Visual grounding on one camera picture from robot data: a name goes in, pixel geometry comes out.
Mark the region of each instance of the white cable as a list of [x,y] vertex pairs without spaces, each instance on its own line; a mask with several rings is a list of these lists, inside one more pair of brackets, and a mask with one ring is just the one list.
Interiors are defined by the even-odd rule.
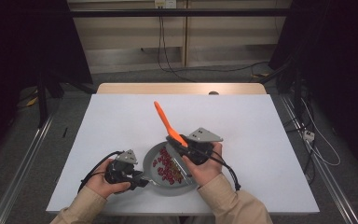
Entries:
[[301,101],[303,102],[305,108],[307,109],[308,114],[310,115],[310,121],[312,121],[313,126],[315,127],[316,131],[321,135],[321,137],[324,139],[324,141],[331,147],[331,149],[333,149],[334,153],[336,153],[336,156],[338,158],[338,162],[337,163],[332,163],[329,161],[326,161],[322,155],[318,152],[315,151],[315,149],[313,149],[313,147],[310,147],[310,149],[315,153],[315,155],[317,157],[319,157],[324,163],[332,165],[332,166],[338,166],[341,164],[341,158],[339,157],[338,153],[336,152],[336,150],[334,149],[334,147],[327,141],[327,139],[324,137],[324,135],[319,131],[318,127],[316,127],[315,122],[313,121],[312,115],[310,114],[310,111],[308,110],[307,104],[305,103],[304,99],[301,98]]

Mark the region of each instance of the hand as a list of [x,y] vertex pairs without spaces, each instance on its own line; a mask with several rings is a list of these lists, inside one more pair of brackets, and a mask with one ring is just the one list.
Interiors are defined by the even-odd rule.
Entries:
[[88,188],[94,190],[96,193],[98,193],[105,199],[113,193],[126,190],[131,185],[130,182],[109,184],[104,179],[103,173],[106,171],[106,167],[110,161],[112,161],[112,159],[107,159],[106,161],[104,161],[94,172],[94,174],[95,173],[101,173],[101,174],[92,176],[86,184]]
[[[216,142],[213,142],[212,144],[213,151],[222,156],[222,144]],[[221,161],[222,159],[215,153],[212,153],[212,157]],[[213,180],[220,173],[222,173],[222,164],[216,161],[207,160],[201,165],[196,165],[187,156],[183,156],[182,159],[200,187],[206,185],[209,181]]]

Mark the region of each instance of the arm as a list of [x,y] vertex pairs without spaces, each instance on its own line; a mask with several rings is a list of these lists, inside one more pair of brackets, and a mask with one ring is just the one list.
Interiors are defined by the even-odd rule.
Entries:
[[[104,161],[95,170],[95,173],[104,172],[110,161]],[[105,181],[103,174],[94,175],[77,194],[72,204],[67,208],[63,208],[51,223],[91,223],[103,210],[107,202],[106,198],[109,195],[129,187],[129,182],[111,185]]]
[[[221,160],[215,154],[222,155],[222,145],[213,143],[213,151],[213,156]],[[207,160],[197,166],[186,156],[183,160],[200,185],[199,194],[213,210],[216,223],[272,223],[266,207],[257,198],[244,190],[234,191],[221,174],[221,164]]]

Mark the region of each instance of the white table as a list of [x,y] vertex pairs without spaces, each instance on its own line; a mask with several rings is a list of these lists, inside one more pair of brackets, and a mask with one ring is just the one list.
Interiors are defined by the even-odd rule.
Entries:
[[[132,148],[142,170],[147,151],[165,140],[159,101],[179,133],[199,127],[222,136],[223,157],[242,189],[260,199],[271,214],[309,214],[319,208],[269,95],[96,94],[47,211],[58,212],[75,198],[80,180],[104,156]],[[227,169],[223,173],[231,182]],[[211,210],[195,189],[169,192],[153,185],[108,198],[109,215],[194,216]]]

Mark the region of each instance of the forearm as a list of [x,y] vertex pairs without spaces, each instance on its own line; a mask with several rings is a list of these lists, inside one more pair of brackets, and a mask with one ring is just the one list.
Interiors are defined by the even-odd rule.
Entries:
[[263,203],[244,190],[234,191],[223,175],[200,188],[199,193],[212,208],[216,223],[272,223]]
[[105,198],[85,186],[72,204],[63,208],[51,223],[91,223],[105,204]]

